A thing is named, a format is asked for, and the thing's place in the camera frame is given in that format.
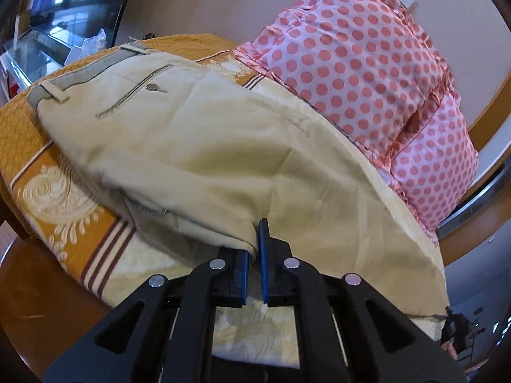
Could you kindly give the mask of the beige khaki pants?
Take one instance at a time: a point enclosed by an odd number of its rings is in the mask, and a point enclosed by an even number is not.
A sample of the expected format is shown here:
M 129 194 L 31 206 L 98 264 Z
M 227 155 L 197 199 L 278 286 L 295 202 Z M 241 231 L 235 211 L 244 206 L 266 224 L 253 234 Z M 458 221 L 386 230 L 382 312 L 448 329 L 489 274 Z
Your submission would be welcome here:
M 267 220 L 296 258 L 359 274 L 407 315 L 448 305 L 441 255 L 404 201 L 292 94 L 127 45 L 34 85 L 28 102 L 85 185 L 152 245 L 256 253 Z

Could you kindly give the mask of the yellow orange patterned bedspread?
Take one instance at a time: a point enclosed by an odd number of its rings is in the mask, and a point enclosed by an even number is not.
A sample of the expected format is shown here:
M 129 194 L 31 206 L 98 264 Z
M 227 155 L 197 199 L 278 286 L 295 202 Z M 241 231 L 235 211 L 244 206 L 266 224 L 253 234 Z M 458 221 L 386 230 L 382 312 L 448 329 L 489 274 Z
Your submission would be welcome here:
M 1 194 L 62 268 L 110 306 L 186 275 L 256 224 L 320 272 L 355 272 L 438 339 L 442 255 L 359 149 L 245 67 L 217 35 L 122 46 L 41 78 L 1 108 Z

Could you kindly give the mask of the pink polka dot pillow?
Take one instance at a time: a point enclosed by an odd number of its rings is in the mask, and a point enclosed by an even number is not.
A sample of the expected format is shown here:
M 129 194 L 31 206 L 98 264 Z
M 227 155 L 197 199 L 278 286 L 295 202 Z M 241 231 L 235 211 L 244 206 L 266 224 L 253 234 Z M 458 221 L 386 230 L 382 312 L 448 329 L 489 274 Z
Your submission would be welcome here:
M 390 185 L 427 233 L 455 209 L 477 172 L 478 154 L 460 103 L 451 88 L 430 96 L 392 145 Z
M 451 81 L 447 61 L 398 0 L 298 0 L 235 56 L 379 162 Z

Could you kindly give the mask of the black television screen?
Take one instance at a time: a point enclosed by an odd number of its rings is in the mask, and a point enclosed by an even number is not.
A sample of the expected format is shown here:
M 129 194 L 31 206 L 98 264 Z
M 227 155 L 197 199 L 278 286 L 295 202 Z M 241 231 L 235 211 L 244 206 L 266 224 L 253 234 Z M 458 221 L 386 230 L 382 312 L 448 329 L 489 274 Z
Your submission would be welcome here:
M 2 6 L 1 82 L 20 92 L 66 66 L 115 44 L 128 0 L 14 0 Z

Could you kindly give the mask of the wooden bed frame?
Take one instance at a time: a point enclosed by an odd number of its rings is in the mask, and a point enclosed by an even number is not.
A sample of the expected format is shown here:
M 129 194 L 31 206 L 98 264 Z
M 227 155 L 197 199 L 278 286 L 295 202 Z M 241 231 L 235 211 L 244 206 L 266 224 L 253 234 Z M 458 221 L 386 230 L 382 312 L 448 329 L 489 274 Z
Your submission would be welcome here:
M 432 239 L 361 151 L 293 94 L 265 79 L 255 88 L 306 129 L 322 182 L 306 177 L 318 198 L 286 185 L 256 211 L 270 232 L 320 272 L 358 272 L 410 312 L 432 338 L 450 306 L 487 329 L 477 356 L 507 313 L 510 190 L 503 188 L 460 227 Z M 46 134 L 27 94 L 1 108 L 3 222 L 17 240 L 2 252 L 1 326 L 37 376 L 147 278 L 178 278 L 215 257 L 217 248 L 167 232 L 144 239 L 127 217 L 100 204 Z

